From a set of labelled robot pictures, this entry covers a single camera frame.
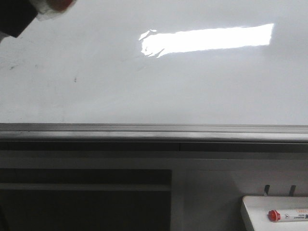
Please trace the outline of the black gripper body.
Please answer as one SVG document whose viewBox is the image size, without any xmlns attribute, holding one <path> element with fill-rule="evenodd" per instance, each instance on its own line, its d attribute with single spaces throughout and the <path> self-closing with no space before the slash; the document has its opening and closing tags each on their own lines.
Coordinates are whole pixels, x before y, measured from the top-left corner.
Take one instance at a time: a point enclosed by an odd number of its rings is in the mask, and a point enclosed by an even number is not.
<svg viewBox="0 0 308 231">
<path fill-rule="evenodd" d="M 37 14 L 28 0 L 0 0 L 0 31 L 17 38 Z"/>
</svg>

